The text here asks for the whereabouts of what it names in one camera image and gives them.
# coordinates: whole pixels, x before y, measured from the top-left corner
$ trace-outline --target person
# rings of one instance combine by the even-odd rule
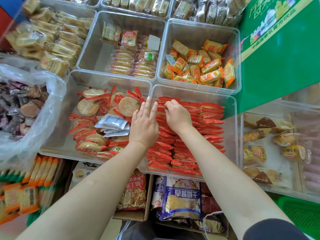
[[[148,97],[134,112],[129,144],[120,153],[65,194],[17,239],[100,239],[132,172],[158,138],[157,102],[150,107]],[[253,180],[193,128],[190,114],[176,100],[166,102],[165,113],[167,124],[195,157],[239,240],[308,239]],[[140,232],[137,235],[131,230],[129,239],[156,239],[155,231],[146,226],[153,225],[136,227]]]

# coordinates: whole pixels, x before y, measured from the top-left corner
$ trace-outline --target clear plastic bag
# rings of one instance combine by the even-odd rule
[[[21,63],[19,58],[16,59],[18,64]],[[28,65],[32,72],[0,64],[0,80],[17,81],[28,86],[46,86],[49,96],[29,132],[22,139],[13,141],[8,138],[8,134],[0,134],[0,168],[21,164],[28,168],[42,144],[52,133],[66,94],[66,83],[60,77],[47,71],[34,71],[34,64]]]

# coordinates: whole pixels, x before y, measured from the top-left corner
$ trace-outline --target cardboard box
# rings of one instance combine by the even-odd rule
[[[145,210],[123,210],[116,211],[113,215],[113,219],[125,220],[125,221],[136,221],[136,222],[144,222],[148,220],[149,212],[150,212],[150,203],[152,198],[152,187],[153,187],[153,179],[154,175],[149,174],[149,185],[146,195],[146,209]]]
[[[228,238],[229,237],[230,224],[229,224],[227,218],[224,215],[220,219],[221,219],[222,225],[226,226],[226,231],[224,233],[209,233],[209,232],[207,232],[207,234],[208,235],[222,236],[222,237]],[[202,234],[205,233],[205,231],[193,229],[193,228],[190,228],[188,226],[180,225],[180,224],[177,224],[177,223],[174,223],[174,222],[171,222],[171,221],[159,221],[158,220],[158,221],[156,221],[156,223],[160,224],[160,225],[168,226],[168,227],[187,230],[187,231],[198,232],[198,233],[202,233]]]

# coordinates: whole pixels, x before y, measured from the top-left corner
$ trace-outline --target sleeve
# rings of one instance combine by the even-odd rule
[[[251,226],[243,240],[309,240],[294,224],[281,219],[266,219]]]

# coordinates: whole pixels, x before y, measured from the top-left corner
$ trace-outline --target forearm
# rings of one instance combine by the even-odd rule
[[[291,222],[270,197],[196,129],[179,134],[195,157],[206,183],[238,239],[254,223],[267,218]]]
[[[144,145],[130,142],[51,206],[18,239],[100,239],[145,152]]]

